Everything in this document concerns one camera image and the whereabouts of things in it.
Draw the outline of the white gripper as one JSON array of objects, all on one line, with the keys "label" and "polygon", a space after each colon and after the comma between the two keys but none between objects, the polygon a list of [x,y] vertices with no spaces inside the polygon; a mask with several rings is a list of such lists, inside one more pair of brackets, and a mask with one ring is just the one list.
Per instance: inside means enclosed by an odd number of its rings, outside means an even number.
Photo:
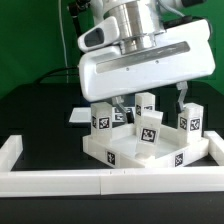
[{"label": "white gripper", "polygon": [[215,70],[210,35],[210,23],[200,19],[157,35],[157,46],[152,49],[123,55],[117,46],[109,46],[88,52],[79,62],[83,96],[90,102],[113,97],[112,104],[128,123],[121,95],[177,83],[176,110],[181,113],[186,81],[209,76]]}]

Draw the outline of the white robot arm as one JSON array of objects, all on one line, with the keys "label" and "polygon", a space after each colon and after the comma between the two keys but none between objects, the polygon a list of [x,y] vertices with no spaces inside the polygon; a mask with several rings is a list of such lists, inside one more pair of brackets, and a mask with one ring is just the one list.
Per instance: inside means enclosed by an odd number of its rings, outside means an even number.
[{"label": "white robot arm", "polygon": [[212,74],[210,22],[180,12],[205,1],[94,0],[95,26],[78,38],[84,98],[110,98],[128,122],[124,95],[173,83],[185,94],[189,80]]}]

